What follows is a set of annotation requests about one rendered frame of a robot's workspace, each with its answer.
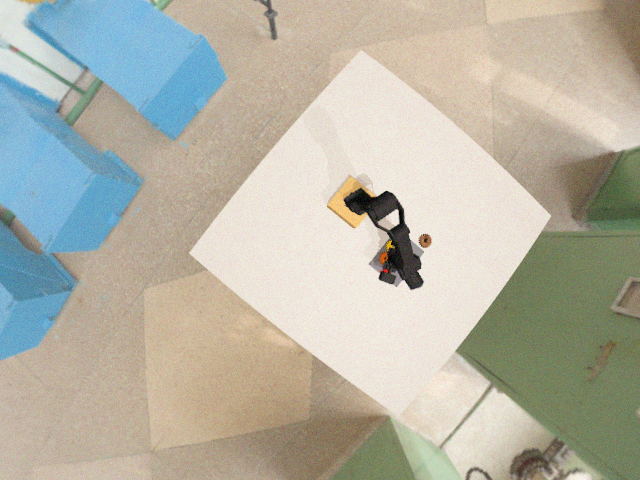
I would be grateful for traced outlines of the brown gear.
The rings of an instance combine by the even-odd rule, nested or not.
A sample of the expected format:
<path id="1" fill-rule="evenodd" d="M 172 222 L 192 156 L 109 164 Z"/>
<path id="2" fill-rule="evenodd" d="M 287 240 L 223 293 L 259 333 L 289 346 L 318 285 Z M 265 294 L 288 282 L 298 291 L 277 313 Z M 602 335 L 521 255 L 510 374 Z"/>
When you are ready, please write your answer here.
<path id="1" fill-rule="evenodd" d="M 425 247 L 425 248 L 426 248 L 426 247 L 428 248 L 428 247 L 429 247 L 429 245 L 430 245 L 430 244 L 432 244 L 432 243 L 431 243 L 432 241 L 431 241 L 431 239 L 430 239 L 430 238 L 431 238 L 431 237 L 429 237 L 429 236 L 428 236 L 428 234 L 425 234 L 425 235 L 423 234 L 423 235 L 421 235 L 421 237 L 420 237 L 420 238 L 418 238 L 418 239 L 419 239 L 418 241 L 419 241 L 419 243 L 420 243 L 419 245 L 421 245 L 421 247 L 423 246 L 423 248 L 424 248 L 424 247 Z M 430 246 L 431 246 L 431 245 L 430 245 Z"/>

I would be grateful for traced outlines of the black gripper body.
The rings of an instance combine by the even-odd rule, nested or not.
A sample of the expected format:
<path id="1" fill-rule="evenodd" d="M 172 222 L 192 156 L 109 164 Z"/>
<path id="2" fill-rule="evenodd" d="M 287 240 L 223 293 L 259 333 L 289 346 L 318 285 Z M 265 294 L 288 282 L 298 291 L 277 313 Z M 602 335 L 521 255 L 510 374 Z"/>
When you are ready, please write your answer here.
<path id="1" fill-rule="evenodd" d="M 392 264 L 392 260 L 394 258 L 393 254 L 396 253 L 396 250 L 394 248 L 391 248 L 391 251 L 389 253 L 387 262 L 386 262 L 386 269 L 388 271 L 388 273 L 381 271 L 380 275 L 379 275 L 379 280 L 384 281 L 386 283 L 389 284 L 394 284 L 397 275 L 391 274 L 391 272 L 395 272 L 397 271 L 397 268 L 394 268 L 393 264 Z"/>

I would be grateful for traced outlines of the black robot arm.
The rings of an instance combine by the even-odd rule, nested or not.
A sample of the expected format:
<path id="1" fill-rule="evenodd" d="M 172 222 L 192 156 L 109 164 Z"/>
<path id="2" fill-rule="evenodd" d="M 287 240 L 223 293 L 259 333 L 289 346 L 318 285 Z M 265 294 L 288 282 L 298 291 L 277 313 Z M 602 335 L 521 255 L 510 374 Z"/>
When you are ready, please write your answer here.
<path id="1" fill-rule="evenodd" d="M 359 216 L 367 212 L 374 225 L 385 231 L 393 241 L 396 253 L 392 264 L 397 268 L 398 274 L 409 286 L 410 291 L 420 288 L 423 285 L 423 279 L 418 273 L 421 269 L 421 260 L 413 253 L 409 233 L 410 229 L 405 223 L 404 209 L 395 197 L 389 191 L 383 192 L 378 197 L 370 197 L 362 188 L 351 192 L 344 199 L 345 206 L 353 213 Z M 388 230 L 380 226 L 377 222 L 393 211 L 399 211 L 399 224 Z"/>

